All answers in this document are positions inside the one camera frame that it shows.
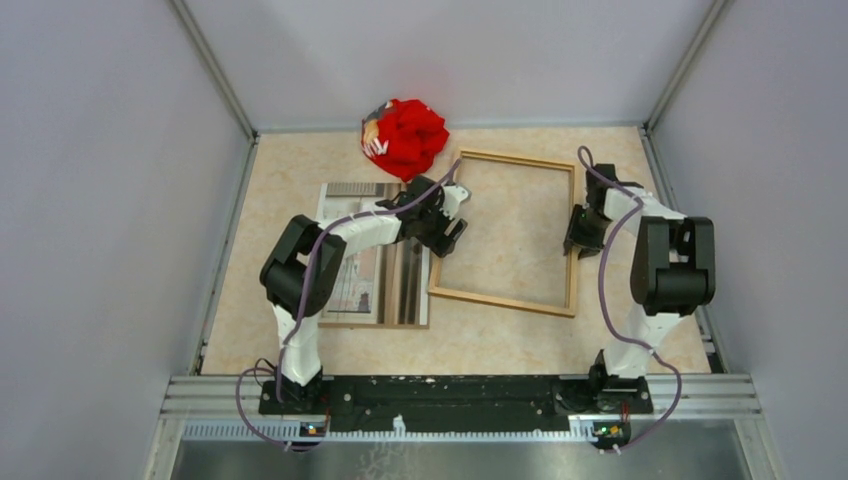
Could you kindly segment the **photo with glass sheet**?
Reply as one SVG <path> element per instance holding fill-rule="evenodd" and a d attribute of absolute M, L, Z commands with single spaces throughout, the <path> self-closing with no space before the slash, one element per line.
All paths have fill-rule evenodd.
<path fill-rule="evenodd" d="M 401 183 L 334 182 L 321 186 L 320 220 L 334 220 L 392 199 Z M 377 246 L 346 258 L 322 311 L 323 327 L 429 327 L 430 253 L 416 240 Z"/>

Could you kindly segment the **wooden picture frame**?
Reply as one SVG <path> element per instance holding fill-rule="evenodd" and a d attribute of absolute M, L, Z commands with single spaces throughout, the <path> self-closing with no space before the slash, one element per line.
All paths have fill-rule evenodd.
<path fill-rule="evenodd" d="M 453 173 L 455 174 L 455 178 L 457 178 L 461 173 L 461 167 L 465 160 L 493 162 L 499 164 L 516 165 L 527 168 L 539 168 L 544 170 L 565 172 L 569 175 L 569 205 L 575 205 L 577 167 L 573 163 L 555 162 L 540 158 L 501 154 L 491 151 L 475 150 L 464 147 L 457 147 L 455 149 L 453 157 L 454 162 L 452 168 Z M 479 305 L 523 311 L 533 314 L 552 315 L 562 318 L 574 318 L 578 312 L 578 254 L 575 250 L 571 250 L 565 256 L 565 258 L 567 259 L 566 280 L 564 284 L 564 293 L 566 295 L 566 298 L 565 304 L 563 306 L 546 305 L 537 302 L 509 299 L 505 297 L 485 295 L 480 293 L 473 293 L 441 287 L 439 285 L 443 266 L 443 260 L 441 258 L 436 258 L 431 261 L 432 267 L 429 276 L 428 293 L 431 296 L 449 300 L 463 301 Z"/>

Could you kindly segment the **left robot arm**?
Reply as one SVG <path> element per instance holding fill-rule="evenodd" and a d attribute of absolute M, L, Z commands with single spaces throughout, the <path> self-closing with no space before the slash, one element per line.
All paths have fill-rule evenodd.
<path fill-rule="evenodd" d="M 414 239 L 436 256 L 452 253 L 471 197 L 445 176 L 415 177 L 395 197 L 332 220 L 293 217 L 263 264 L 259 281 L 276 318 L 279 353 L 271 398 L 297 413 L 319 404 L 319 319 L 344 261 L 365 250 Z"/>

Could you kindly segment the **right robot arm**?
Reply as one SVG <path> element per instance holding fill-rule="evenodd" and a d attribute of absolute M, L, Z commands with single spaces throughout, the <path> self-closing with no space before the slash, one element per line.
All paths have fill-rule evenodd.
<path fill-rule="evenodd" d="M 660 203 L 635 182 L 619 182 L 612 164 L 590 166 L 586 201 L 573 208 L 565 253 L 607 257 L 615 234 L 635 238 L 627 323 L 591 366 L 589 404 L 612 412 L 620 404 L 649 400 L 645 375 L 665 337 L 687 316 L 710 303 L 716 290 L 714 224 Z"/>

